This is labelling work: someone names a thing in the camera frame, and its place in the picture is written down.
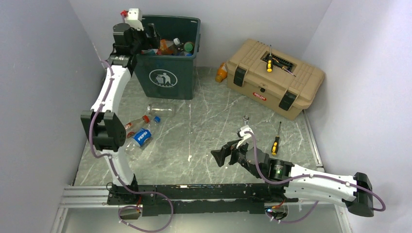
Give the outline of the pepsi bottle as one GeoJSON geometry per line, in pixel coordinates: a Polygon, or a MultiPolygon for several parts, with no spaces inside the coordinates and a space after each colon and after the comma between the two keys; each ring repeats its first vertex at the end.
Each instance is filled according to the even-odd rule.
{"type": "Polygon", "coordinates": [[[126,132],[126,141],[125,146],[131,148],[132,146],[144,149],[153,135],[158,130],[158,127],[161,123],[161,118],[158,116],[149,117],[150,122],[145,124],[140,130],[136,132],[126,132]]]}

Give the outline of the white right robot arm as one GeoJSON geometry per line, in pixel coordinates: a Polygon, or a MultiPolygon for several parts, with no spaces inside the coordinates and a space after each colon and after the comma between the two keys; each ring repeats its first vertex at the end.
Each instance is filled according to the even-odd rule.
{"type": "Polygon", "coordinates": [[[219,150],[212,150],[217,165],[222,167],[226,157],[229,164],[240,164],[256,178],[271,184],[268,196],[273,201],[310,199],[327,201],[357,216],[373,217],[372,184],[365,173],[338,176],[311,170],[288,161],[272,158],[260,149],[248,149],[248,144],[236,147],[231,141],[219,150]]]}

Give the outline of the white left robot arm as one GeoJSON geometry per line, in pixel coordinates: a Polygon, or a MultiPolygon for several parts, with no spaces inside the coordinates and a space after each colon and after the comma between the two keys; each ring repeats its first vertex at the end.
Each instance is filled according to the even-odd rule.
{"type": "Polygon", "coordinates": [[[126,160],[126,129],[117,116],[124,89],[137,65],[137,57],[144,50],[159,46],[160,35],[154,24],[142,29],[128,23],[113,26],[112,52],[101,63],[106,66],[106,77],[97,100],[90,110],[82,111],[84,127],[91,153],[104,158],[110,167],[113,185],[124,186],[120,197],[128,204],[135,203],[140,191],[135,174],[126,160]]]}

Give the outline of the clear bottle red cap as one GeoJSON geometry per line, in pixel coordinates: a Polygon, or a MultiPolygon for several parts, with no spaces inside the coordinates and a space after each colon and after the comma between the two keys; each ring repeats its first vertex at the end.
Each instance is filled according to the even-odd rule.
{"type": "Polygon", "coordinates": [[[141,55],[148,55],[148,56],[154,56],[154,55],[161,55],[162,53],[158,49],[149,49],[149,50],[142,50],[141,55]]]}

